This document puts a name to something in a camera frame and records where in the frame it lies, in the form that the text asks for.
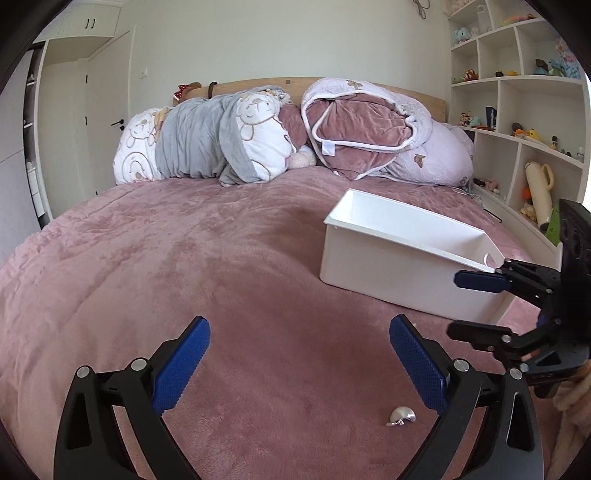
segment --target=blue gripper pad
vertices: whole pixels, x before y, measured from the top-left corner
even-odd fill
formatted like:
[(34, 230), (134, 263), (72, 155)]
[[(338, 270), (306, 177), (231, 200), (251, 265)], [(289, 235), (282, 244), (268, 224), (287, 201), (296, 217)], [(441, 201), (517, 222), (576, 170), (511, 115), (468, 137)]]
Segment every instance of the blue gripper pad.
[(398, 315), (390, 323), (390, 343), (427, 408), (439, 415), (447, 408), (447, 382), (415, 333)]
[(152, 406), (158, 415), (174, 408), (193, 372), (201, 361), (211, 338), (207, 320), (202, 319), (172, 354), (154, 383)]

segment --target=white bookshelf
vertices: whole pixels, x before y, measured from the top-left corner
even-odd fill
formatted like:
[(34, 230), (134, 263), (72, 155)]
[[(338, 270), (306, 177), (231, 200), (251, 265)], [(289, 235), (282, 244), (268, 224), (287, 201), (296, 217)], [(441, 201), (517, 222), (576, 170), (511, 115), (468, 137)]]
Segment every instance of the white bookshelf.
[[(445, 0), (448, 12), (450, 0)], [(456, 44), (454, 32), (461, 27), (478, 27), (478, 5), (485, 5), (493, 30), (481, 32), (469, 41)], [(513, 16), (533, 14), (537, 18), (510, 25), (503, 22)], [(451, 86), (449, 122), (456, 125), (461, 113), (478, 116), (486, 124), (486, 107), (497, 110), (496, 131), (471, 127), (465, 130), (475, 142), (474, 175), (499, 181), (500, 194), (475, 186), (485, 206), (501, 217), (507, 228), (524, 244), (535, 262), (556, 266), (556, 248), (538, 226), (520, 213), (522, 191), (527, 186), (525, 165), (529, 161), (551, 165), (556, 178), (551, 192), (554, 203), (560, 198), (581, 202), (589, 174), (591, 142), (591, 105), (589, 84), (566, 77), (533, 75), (535, 60), (557, 58), (554, 28), (539, 18), (522, 0), (473, 0), (449, 16), (452, 40), (452, 80), (468, 69), (479, 74), (479, 80)], [(506, 75), (496, 77), (498, 70)], [(513, 137), (512, 124), (525, 130), (535, 128), (542, 141), (550, 144), (557, 136), (559, 148)], [(584, 160), (576, 154), (585, 150)]]

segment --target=shelf compartment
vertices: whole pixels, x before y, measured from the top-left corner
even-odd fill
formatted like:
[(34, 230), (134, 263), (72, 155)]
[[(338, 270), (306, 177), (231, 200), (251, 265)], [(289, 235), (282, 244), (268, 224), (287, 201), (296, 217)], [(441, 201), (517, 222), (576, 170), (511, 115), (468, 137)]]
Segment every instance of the shelf compartment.
[(464, 5), (457, 12), (451, 14), (449, 17), (450, 23), (458, 25), (458, 28), (466, 27), (470, 30), (472, 27), (478, 26), (478, 5), (486, 5), (485, 0), (472, 0), (472, 2)]
[(534, 73), (536, 59), (542, 59), (548, 63), (550, 59), (559, 58), (556, 52), (556, 39), (559, 35), (547, 22), (533, 20), (522, 22), (515, 29), (524, 75)]
[(477, 43), (481, 79), (496, 78), (498, 70), (505, 74), (510, 70), (522, 73), (514, 28), (503, 28), (482, 35)]
[(509, 196), (518, 148), (517, 142), (493, 135), (476, 134), (474, 177), (498, 181), (501, 202)]
[(466, 82), (452, 89), (452, 108), (449, 122), (457, 125), (462, 113), (480, 117), (486, 124), (486, 107), (497, 108), (498, 82)]
[(493, 28), (503, 27), (503, 23), (512, 17), (526, 17), (528, 14), (540, 16), (524, 0), (488, 0), (488, 4)]
[[(574, 92), (580, 92), (581, 98), (572, 98)], [(546, 77), (502, 79), (497, 121), (501, 134), (511, 135), (512, 124), (518, 122), (525, 131), (534, 128), (547, 145), (557, 136), (558, 147), (576, 155), (579, 147), (586, 145), (582, 83), (546, 80)]]
[(529, 145), (522, 143), (519, 148), (519, 157), (512, 181), (511, 192), (507, 204), (516, 212), (519, 212), (524, 205), (522, 198), (523, 189), (528, 186), (525, 177), (525, 165), (536, 161), (540, 165), (548, 164), (554, 172), (554, 188), (550, 192), (552, 203), (555, 205), (561, 198), (578, 201), (577, 192), (580, 189), (583, 170), (576, 165), (565, 163), (555, 155), (536, 150)]
[(452, 50), (452, 82), (454, 78), (462, 78), (467, 70), (478, 71), (476, 40), (465, 42)]

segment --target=pink pillow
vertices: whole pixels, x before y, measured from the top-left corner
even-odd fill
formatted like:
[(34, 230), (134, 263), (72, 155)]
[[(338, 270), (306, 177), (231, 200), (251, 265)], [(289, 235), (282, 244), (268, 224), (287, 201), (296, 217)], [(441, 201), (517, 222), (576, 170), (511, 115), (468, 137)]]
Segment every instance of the pink pillow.
[(300, 107), (292, 103), (282, 106), (279, 112), (279, 120), (283, 124), (283, 128), (287, 130), (291, 143), (297, 150), (308, 143), (308, 133), (304, 121), (301, 119)]

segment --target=cabinet door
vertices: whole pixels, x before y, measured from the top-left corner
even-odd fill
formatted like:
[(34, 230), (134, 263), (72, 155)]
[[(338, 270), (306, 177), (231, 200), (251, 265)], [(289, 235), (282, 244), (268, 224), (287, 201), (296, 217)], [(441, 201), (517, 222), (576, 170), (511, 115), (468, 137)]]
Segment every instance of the cabinet door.
[(110, 5), (93, 5), (93, 15), (87, 35), (114, 37), (120, 8)]
[(23, 149), (22, 115), (32, 51), (25, 53), (0, 95), (0, 161)]
[(22, 151), (0, 162), (0, 265), (40, 230)]
[(90, 25), (94, 18), (95, 5), (81, 4), (66, 8), (61, 14), (63, 20), (59, 37), (84, 37), (90, 35)]

